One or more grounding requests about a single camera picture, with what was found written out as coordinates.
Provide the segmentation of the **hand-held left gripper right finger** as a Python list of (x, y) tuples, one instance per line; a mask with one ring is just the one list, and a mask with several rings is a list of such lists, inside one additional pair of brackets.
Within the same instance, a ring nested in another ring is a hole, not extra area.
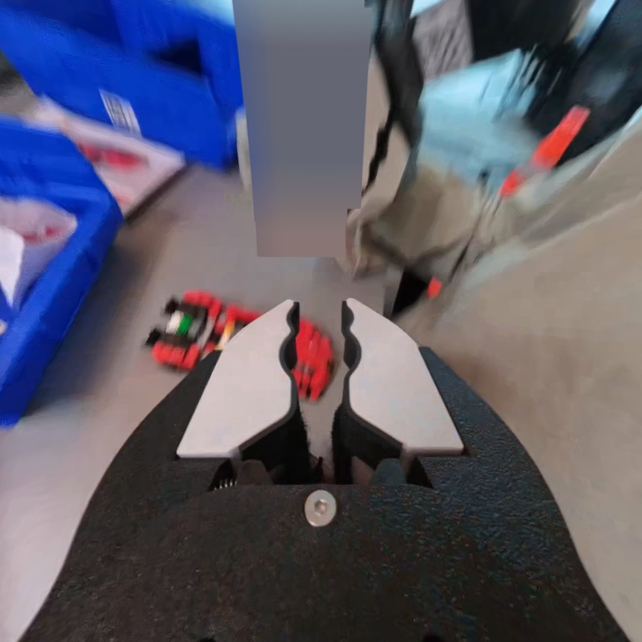
[(419, 345), (398, 325), (350, 298), (341, 309), (343, 402), (403, 458), (459, 456), (464, 444)]

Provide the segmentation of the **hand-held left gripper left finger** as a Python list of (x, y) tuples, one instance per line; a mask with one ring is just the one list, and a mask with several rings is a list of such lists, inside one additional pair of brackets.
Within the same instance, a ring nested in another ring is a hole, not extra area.
[(285, 300), (220, 352), (176, 451), (180, 459), (238, 459), (299, 409), (293, 365), (299, 303)]

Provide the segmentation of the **red toy brick car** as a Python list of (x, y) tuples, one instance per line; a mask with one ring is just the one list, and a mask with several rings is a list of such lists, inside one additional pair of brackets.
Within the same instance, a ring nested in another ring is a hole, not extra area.
[[(165, 325), (154, 327), (144, 346), (158, 365), (189, 372), (212, 352), (220, 352), (247, 325), (262, 315), (213, 293), (186, 290), (165, 304)], [(329, 337), (301, 318), (292, 373), (302, 399), (320, 399), (333, 378), (334, 352)]]

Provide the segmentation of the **grey desk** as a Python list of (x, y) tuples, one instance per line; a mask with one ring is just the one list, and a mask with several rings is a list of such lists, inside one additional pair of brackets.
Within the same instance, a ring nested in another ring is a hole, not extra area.
[(208, 290), (253, 309), (299, 301), (337, 358), (325, 397), (304, 407), (313, 453), (326, 457), (345, 372), (341, 301), (383, 312), (385, 287), (352, 280), (333, 259), (258, 257), (238, 176), (200, 166), (124, 225), (26, 415), (1, 430), (1, 640), (25, 631), (108, 464), (183, 378), (143, 347), (171, 296)]

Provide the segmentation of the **person's beige trousers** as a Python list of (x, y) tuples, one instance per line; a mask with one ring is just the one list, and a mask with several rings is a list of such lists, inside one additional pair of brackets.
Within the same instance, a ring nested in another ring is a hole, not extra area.
[(399, 329), (469, 456), (425, 460), (422, 641), (641, 640), (641, 122), (483, 204), (420, 168), (382, 217), (446, 279)]

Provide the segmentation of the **blue plastic storage bin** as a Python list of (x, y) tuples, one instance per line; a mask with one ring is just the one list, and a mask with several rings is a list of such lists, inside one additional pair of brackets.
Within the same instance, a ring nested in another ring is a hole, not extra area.
[(19, 308), (1, 290), (1, 426), (16, 424), (100, 272), (123, 216), (76, 145), (61, 133), (1, 118), (1, 197), (50, 203), (75, 233)]
[(218, 169), (236, 160), (231, 1), (2, 1), (1, 51), (77, 115)]

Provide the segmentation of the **booklet with red picture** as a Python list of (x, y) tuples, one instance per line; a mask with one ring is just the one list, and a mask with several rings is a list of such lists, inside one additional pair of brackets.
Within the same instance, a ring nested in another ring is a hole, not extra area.
[(145, 207), (186, 166), (179, 151), (77, 116), (45, 98), (20, 116), (30, 125), (69, 138), (112, 194), (124, 219)]

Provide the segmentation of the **brick-printed paper bag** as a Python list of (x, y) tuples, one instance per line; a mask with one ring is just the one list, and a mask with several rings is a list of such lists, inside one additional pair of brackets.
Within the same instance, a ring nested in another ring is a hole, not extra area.
[(41, 277), (50, 262), (67, 245), (76, 231), (77, 220), (66, 211), (47, 202), (2, 197), (2, 227), (18, 233), (26, 242), (26, 296), (37, 278)]

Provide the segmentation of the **white paper bag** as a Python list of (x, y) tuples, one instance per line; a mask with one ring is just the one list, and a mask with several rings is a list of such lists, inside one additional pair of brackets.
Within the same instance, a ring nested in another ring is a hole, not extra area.
[(1, 228), (1, 289), (8, 305), (17, 309), (28, 289), (26, 242), (11, 229)]

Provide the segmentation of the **orange traffic cone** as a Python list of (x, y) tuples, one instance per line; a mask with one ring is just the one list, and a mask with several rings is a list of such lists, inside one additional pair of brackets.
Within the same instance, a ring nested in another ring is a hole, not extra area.
[(527, 181), (552, 171), (590, 116), (590, 109), (575, 106), (560, 123), (538, 144), (530, 160), (513, 169), (502, 183), (498, 196), (514, 195)]

